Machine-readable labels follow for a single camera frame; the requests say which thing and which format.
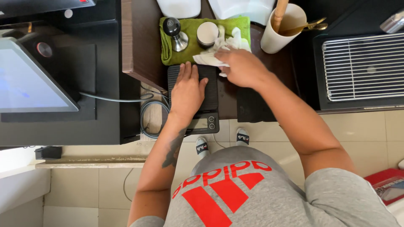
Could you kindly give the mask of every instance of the coffee tamper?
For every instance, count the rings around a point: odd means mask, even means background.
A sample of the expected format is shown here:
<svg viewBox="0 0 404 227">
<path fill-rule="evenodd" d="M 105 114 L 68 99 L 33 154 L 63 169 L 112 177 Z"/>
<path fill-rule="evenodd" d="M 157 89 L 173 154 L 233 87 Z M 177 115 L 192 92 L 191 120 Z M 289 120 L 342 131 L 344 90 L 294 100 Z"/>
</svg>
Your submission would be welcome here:
<svg viewBox="0 0 404 227">
<path fill-rule="evenodd" d="M 168 36 L 171 36 L 173 51 L 181 52 L 187 48 L 188 36 L 184 32 L 181 32 L 181 24 L 177 18 L 166 18 L 163 22 L 163 31 Z"/>
</svg>

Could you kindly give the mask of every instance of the arm tattoo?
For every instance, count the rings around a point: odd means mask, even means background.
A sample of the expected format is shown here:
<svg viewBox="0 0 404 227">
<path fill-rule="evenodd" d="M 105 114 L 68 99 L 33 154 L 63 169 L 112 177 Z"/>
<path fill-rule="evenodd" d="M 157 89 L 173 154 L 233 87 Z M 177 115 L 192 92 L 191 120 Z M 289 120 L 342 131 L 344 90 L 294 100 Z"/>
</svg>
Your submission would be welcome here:
<svg viewBox="0 0 404 227">
<path fill-rule="evenodd" d="M 168 150 L 166 160 L 163 162 L 162 167 L 168 167 L 173 165 L 173 167 L 177 166 L 177 159 L 179 154 L 179 149 L 181 147 L 182 140 L 184 139 L 185 132 L 187 128 L 183 128 L 178 132 L 178 136 L 170 142 L 170 149 Z"/>
</svg>

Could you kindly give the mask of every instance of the red three stripes logo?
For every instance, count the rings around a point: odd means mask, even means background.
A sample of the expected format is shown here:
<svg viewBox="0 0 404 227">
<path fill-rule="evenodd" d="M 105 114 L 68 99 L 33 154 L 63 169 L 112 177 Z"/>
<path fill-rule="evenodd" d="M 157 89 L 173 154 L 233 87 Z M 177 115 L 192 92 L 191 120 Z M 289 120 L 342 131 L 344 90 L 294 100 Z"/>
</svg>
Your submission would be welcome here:
<svg viewBox="0 0 404 227">
<path fill-rule="evenodd" d="M 245 169 L 251 164 L 252 167 L 255 169 L 261 169 L 265 171 L 272 170 L 271 167 L 269 167 L 268 165 L 257 161 L 243 161 L 230 165 L 231 177 L 238 177 L 250 190 L 260 181 L 262 181 L 264 179 L 264 176 L 259 172 L 247 173 L 237 176 L 237 170 Z M 224 180 L 208 184 L 208 179 L 217 177 L 221 173 L 221 171 L 222 169 L 216 169 L 210 172 L 203 173 L 203 184 L 204 186 L 209 185 L 229 207 L 229 209 L 233 213 L 235 213 L 237 209 L 240 208 L 247 201 L 248 196 L 233 182 L 233 180 L 230 179 L 229 168 L 227 166 L 223 167 L 223 172 L 225 175 Z M 182 184 L 183 187 L 197 182 L 201 178 L 201 175 L 193 177 L 195 178 L 189 182 L 187 181 L 188 179 L 185 180 Z M 180 189 L 181 185 L 174 192 L 173 198 L 177 195 Z M 205 191 L 202 186 L 186 191 L 182 194 L 182 196 L 195 210 L 196 214 L 199 216 L 206 227 L 229 227 L 232 224 L 229 217 L 227 217 L 224 211 L 218 206 L 218 204 L 211 198 L 211 196 Z"/>
</svg>

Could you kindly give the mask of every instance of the gray t-shirt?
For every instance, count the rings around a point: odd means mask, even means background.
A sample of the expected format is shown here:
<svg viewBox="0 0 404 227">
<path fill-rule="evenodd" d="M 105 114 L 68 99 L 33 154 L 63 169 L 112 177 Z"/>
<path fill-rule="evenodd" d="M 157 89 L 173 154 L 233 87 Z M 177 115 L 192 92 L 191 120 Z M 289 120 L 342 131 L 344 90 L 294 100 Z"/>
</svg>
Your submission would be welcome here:
<svg viewBox="0 0 404 227">
<path fill-rule="evenodd" d="M 203 158 L 174 192 L 167 218 L 131 227 L 399 227 L 370 184 L 337 168 L 321 169 L 304 193 L 269 156 L 236 146 Z"/>
</svg>

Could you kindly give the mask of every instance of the metal drip tray grate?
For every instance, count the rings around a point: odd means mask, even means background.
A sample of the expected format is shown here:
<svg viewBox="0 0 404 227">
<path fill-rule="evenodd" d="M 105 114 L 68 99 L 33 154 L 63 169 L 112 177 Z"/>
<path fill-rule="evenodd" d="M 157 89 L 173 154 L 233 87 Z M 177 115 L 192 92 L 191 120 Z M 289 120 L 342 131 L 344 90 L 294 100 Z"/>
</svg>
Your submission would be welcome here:
<svg viewBox="0 0 404 227">
<path fill-rule="evenodd" d="M 404 96 L 404 33 L 323 44 L 330 101 Z"/>
</svg>

